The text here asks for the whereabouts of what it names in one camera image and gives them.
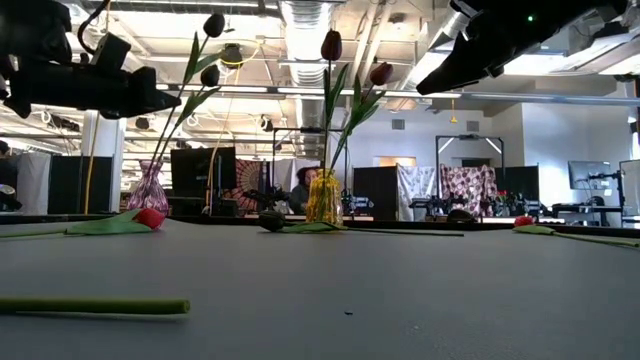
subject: red tulip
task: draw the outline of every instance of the red tulip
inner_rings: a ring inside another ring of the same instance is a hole
[[[527,225],[534,225],[534,224],[535,224],[535,221],[531,216],[518,216],[516,218],[516,221],[513,223],[513,226],[519,227],[519,226],[527,226]]]
[[[340,56],[342,56],[342,36],[340,33],[329,30],[324,38],[320,52],[325,60],[336,61],[340,59]]]
[[[152,230],[156,230],[160,228],[162,223],[164,222],[164,214],[155,209],[142,209],[136,216],[133,218],[135,222],[138,222],[142,225],[147,225]]]
[[[391,78],[391,75],[393,75],[393,65],[385,62],[371,71],[369,80],[371,80],[374,85],[380,86],[386,84]]]

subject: yellow vase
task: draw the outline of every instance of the yellow vase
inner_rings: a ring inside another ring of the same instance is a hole
[[[307,222],[320,221],[342,225],[340,182],[335,178],[333,171],[326,169],[318,170],[318,178],[311,183],[307,203]]]

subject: black partition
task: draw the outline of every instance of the black partition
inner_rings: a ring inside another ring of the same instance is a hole
[[[108,213],[111,207],[113,159],[94,156],[89,192],[89,213]],[[82,214],[86,193],[88,156],[53,156],[49,171],[49,214]]]
[[[540,201],[540,171],[538,166],[510,166],[504,173],[496,171],[498,190],[522,194],[529,201]]]
[[[396,167],[353,169],[353,195],[368,197],[373,202],[371,215],[376,221],[396,221],[398,210]]]

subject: person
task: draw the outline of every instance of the person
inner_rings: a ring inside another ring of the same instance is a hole
[[[0,185],[18,186],[18,168],[9,159],[9,144],[0,140]]]
[[[289,206],[296,215],[304,215],[307,212],[307,202],[309,202],[309,190],[311,182],[318,177],[315,168],[302,168],[296,173],[298,185],[293,188],[289,196]]]

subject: column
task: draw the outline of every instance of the column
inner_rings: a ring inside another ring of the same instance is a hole
[[[120,180],[122,178],[122,161],[124,157],[124,136],[127,128],[127,119],[108,120],[103,117],[98,120],[98,112],[94,110],[86,111],[84,115],[84,125],[82,127],[83,156],[91,155],[91,139],[93,137],[96,124],[96,146],[93,156],[113,158],[111,172],[111,206],[110,211],[117,212],[120,208]]]

